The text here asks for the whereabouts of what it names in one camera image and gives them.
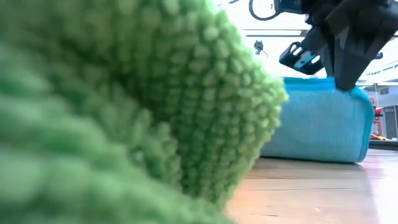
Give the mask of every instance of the wood grain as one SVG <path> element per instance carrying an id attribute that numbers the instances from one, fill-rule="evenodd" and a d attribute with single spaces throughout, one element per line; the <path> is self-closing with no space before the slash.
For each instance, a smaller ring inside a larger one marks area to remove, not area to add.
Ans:
<path id="1" fill-rule="evenodd" d="M 259 159 L 227 213 L 239 224 L 396 224 L 398 152 L 360 164 Z"/>

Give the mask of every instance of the green microfiber cloth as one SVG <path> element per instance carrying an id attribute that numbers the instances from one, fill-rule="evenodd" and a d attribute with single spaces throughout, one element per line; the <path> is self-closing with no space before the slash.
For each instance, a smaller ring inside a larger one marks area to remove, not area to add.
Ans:
<path id="1" fill-rule="evenodd" d="M 286 99 L 209 0 L 2 0 L 0 219 L 231 223 Z"/>

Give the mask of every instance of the folded blue towel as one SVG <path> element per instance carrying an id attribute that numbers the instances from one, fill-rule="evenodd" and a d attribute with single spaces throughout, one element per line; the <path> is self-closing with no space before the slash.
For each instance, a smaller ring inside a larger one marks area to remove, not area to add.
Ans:
<path id="1" fill-rule="evenodd" d="M 335 88 L 332 78 L 284 78 L 289 102 L 282 126 L 261 152 L 266 157 L 323 162 L 361 162 L 369 147 L 374 111 L 356 87 Z"/>

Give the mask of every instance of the black mount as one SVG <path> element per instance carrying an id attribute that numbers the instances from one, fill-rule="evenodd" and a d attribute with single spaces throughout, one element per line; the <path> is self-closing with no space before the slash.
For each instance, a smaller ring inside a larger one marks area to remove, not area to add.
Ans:
<path id="1" fill-rule="evenodd" d="M 312 26 L 279 62 L 306 75 L 325 68 L 343 91 L 355 87 L 398 30 L 398 2 L 393 0 L 274 0 L 274 4 L 276 11 L 306 14 L 306 23 Z"/>

